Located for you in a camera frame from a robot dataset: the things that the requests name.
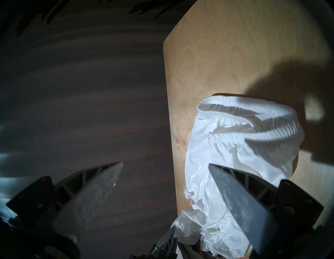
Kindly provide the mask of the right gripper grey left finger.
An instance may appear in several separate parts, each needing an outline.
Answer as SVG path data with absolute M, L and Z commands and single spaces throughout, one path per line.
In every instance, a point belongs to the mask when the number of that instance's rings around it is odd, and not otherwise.
M 80 251 L 84 236 L 109 199 L 123 162 L 84 169 L 57 184 L 42 176 L 5 203 L 6 251 Z

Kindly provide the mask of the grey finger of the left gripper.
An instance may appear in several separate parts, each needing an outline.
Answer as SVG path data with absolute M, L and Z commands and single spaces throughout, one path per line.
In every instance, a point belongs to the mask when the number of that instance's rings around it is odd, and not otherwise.
M 177 237 L 174 236 L 176 227 L 171 227 L 159 240 L 157 245 L 152 247 L 151 259 L 176 259 L 177 258 Z

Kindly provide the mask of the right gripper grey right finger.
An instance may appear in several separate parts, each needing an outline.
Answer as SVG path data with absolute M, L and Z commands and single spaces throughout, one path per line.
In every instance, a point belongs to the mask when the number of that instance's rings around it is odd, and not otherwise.
M 324 207 L 288 179 L 276 187 L 254 174 L 210 163 L 227 209 L 252 245 L 250 256 L 298 256 Z

